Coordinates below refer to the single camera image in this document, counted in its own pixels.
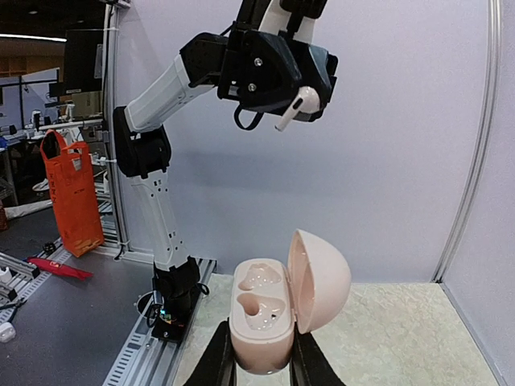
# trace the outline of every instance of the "ceiling light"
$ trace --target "ceiling light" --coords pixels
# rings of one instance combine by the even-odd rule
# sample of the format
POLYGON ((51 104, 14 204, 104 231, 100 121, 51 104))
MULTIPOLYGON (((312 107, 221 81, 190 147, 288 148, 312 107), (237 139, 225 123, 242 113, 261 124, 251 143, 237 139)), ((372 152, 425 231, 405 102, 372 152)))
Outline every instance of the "ceiling light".
POLYGON ((6 39, 29 39, 29 40, 47 40, 50 42, 65 43, 66 39, 63 38, 48 38, 47 36, 32 36, 32 35, 12 35, 12 34, 0 34, 0 38, 6 39))
POLYGON ((29 6, 27 12, 29 14, 37 14, 39 12, 39 8, 37 6, 29 6))

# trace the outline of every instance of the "earbud case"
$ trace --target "earbud case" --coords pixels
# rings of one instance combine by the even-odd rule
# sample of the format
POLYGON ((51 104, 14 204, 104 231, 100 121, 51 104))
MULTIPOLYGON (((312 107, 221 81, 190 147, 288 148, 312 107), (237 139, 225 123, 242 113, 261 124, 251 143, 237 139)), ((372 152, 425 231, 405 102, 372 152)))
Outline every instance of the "earbud case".
POLYGON ((290 360, 295 323, 301 334, 328 324, 344 307, 351 272, 327 241, 297 230, 287 268, 253 259, 234 272, 229 328, 237 362, 247 372, 271 374, 290 360))

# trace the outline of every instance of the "orange storage bin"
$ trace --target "orange storage bin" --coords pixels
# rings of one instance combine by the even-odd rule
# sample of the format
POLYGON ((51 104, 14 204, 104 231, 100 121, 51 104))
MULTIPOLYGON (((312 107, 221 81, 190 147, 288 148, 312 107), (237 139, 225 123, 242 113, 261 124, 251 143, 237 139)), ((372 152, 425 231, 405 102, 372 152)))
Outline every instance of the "orange storage bin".
POLYGON ((41 154, 63 246, 80 257, 104 243, 88 144, 68 146, 59 133, 49 130, 41 154))

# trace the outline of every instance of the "white panel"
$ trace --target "white panel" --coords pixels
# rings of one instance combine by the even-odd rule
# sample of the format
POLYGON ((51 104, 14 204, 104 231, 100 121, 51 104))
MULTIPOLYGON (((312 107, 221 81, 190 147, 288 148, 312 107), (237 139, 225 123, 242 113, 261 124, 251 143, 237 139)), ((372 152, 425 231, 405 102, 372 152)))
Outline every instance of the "white panel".
POLYGON ((515 384, 515 6, 503 3, 501 78, 488 157, 444 282, 506 383, 515 384))
MULTIPOLYGON (((9 78, 10 80, 18 81, 18 78, 9 78)), ((0 126, 15 125, 16 129, 22 129, 22 114, 19 108, 19 86, 4 86, 2 87, 3 105, 0 105, 0 126)))
MULTIPOLYGON (((201 31, 220 32, 239 0, 135 2, 122 17, 117 104, 150 85, 201 31)), ((167 122, 171 193, 189 250, 222 272, 285 260, 296 228, 326 238, 358 281, 428 281, 463 191, 480 119, 487 3, 328 2, 314 42, 340 59, 324 117, 251 133, 211 92, 167 122)), ((124 183, 132 245, 149 249, 124 183)))
POLYGON ((22 76, 23 82, 50 80, 48 83, 26 84, 22 86, 23 119, 25 124, 31 123, 32 110, 39 110, 41 112, 41 125, 43 124, 43 118, 46 116, 50 117, 52 122, 57 120, 57 109, 55 107, 45 108, 46 103, 56 101, 56 98, 49 97, 48 86, 50 83, 55 83, 58 80, 57 71, 58 68, 53 68, 22 76))

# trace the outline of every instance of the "earbud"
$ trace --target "earbud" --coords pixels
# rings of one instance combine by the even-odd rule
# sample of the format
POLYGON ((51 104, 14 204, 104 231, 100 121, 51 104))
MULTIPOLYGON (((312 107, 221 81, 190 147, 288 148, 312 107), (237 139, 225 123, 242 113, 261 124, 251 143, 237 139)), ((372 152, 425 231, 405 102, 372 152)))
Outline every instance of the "earbud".
POLYGON ((320 98, 316 90, 309 86, 303 86, 291 102, 286 112, 282 115, 275 129, 284 131, 288 124, 298 113, 313 114, 320 110, 320 98))

